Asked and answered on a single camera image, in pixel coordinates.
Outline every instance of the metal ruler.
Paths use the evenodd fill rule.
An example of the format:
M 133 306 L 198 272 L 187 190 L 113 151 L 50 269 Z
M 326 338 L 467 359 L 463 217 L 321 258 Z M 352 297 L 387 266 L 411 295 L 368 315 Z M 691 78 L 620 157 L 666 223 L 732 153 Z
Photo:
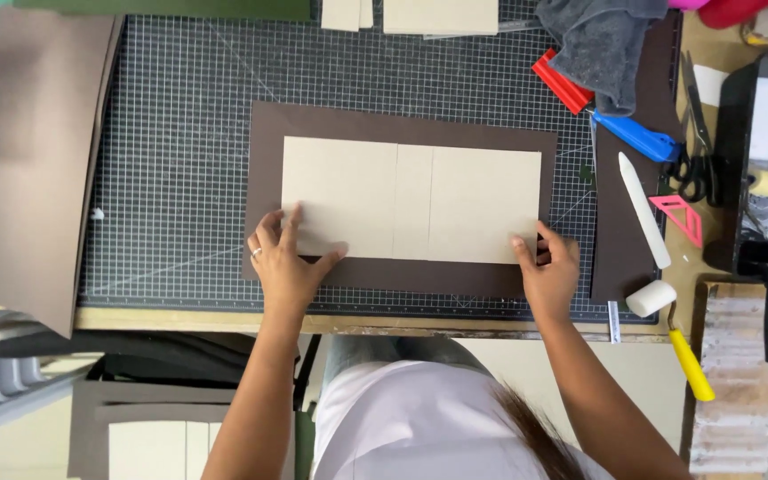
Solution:
M 544 28 L 541 26 L 541 22 L 538 20 L 512 20 L 512 21 L 501 21 L 499 22 L 499 32 L 497 33 L 507 33 L 507 32 L 522 32 L 524 30 L 538 30 L 539 28 Z M 476 33 L 455 33 L 451 35 L 423 35 L 423 40 L 440 40 L 442 38 L 458 38 L 458 37 L 470 37 L 473 35 L 479 35 Z
M 613 344 L 621 343 L 621 325 L 618 318 L 618 302 L 608 301 L 609 308 L 609 341 Z

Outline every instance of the red tool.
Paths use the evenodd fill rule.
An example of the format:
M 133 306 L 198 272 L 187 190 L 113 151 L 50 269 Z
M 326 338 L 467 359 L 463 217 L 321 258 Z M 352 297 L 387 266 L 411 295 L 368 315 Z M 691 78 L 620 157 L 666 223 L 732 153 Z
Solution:
M 574 115 L 577 115 L 585 105 L 591 102 L 595 93 L 571 82 L 560 72 L 547 65 L 547 62 L 554 56 L 556 56 L 556 51 L 554 49 L 547 49 L 547 52 L 532 65 L 532 71 L 538 74 L 541 80 L 549 86 L 549 89 L 559 97 L 561 102 Z
M 701 248 L 701 217 L 683 200 L 683 198 L 680 197 L 680 195 L 652 196 L 649 200 L 656 205 L 656 208 L 661 210 L 662 213 L 666 213 L 666 216 L 669 219 L 672 219 L 672 221 L 680 227 L 681 232 L 688 236 L 689 240 L 692 241 L 692 244 Z M 685 222 L 683 223 L 681 223 L 681 221 L 674 216 L 674 213 L 672 213 L 672 210 L 678 210 L 680 208 L 684 210 L 686 217 Z

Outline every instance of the scissors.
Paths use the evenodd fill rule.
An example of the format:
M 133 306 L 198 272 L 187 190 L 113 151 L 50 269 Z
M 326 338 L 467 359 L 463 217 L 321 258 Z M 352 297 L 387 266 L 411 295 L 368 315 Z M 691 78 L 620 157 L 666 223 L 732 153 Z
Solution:
M 680 183 L 677 193 L 686 202 L 696 203 L 707 198 L 711 207 L 721 207 L 724 203 L 722 185 L 719 173 L 713 163 L 710 134 L 704 123 L 704 114 L 701 111 L 698 94 L 698 82 L 696 82 L 696 76 L 692 69 L 692 56 L 688 51 L 680 55 L 680 66 L 688 100 L 680 124 L 684 134 L 686 134 L 691 118 L 694 133 L 692 155 L 689 155 L 685 144 L 680 157 L 676 161 L 668 163 L 664 172 Z

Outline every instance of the woman's right hand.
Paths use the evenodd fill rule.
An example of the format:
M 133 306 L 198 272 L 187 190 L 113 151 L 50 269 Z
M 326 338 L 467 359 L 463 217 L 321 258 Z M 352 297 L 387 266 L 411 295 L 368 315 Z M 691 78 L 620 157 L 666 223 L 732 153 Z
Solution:
M 541 221 L 535 225 L 543 238 L 539 248 L 549 249 L 537 260 L 522 238 L 511 237 L 529 307 L 536 321 L 570 319 L 571 300 L 580 279 L 580 247 L 576 240 L 562 238 Z

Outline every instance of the hand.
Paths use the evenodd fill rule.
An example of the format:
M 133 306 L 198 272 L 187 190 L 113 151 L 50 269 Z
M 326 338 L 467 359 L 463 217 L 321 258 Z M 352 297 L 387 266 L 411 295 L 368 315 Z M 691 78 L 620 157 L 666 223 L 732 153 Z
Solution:
M 580 247 L 576 240 L 562 238 L 541 221 L 535 225 L 543 237 L 539 249 L 549 249 L 538 261 L 522 238 L 511 237 L 511 247 L 523 273 L 523 291 L 536 321 L 569 319 L 571 300 L 580 279 Z
M 251 258 L 251 263 L 263 285 L 264 311 L 300 318 L 313 301 L 325 274 L 346 256 L 347 250 L 338 248 L 316 263 L 307 263 L 297 251 L 301 205 L 295 204 L 283 231 L 282 218 L 283 210 L 266 214 L 257 225 L 256 233 L 248 238 L 250 252 L 262 249 Z

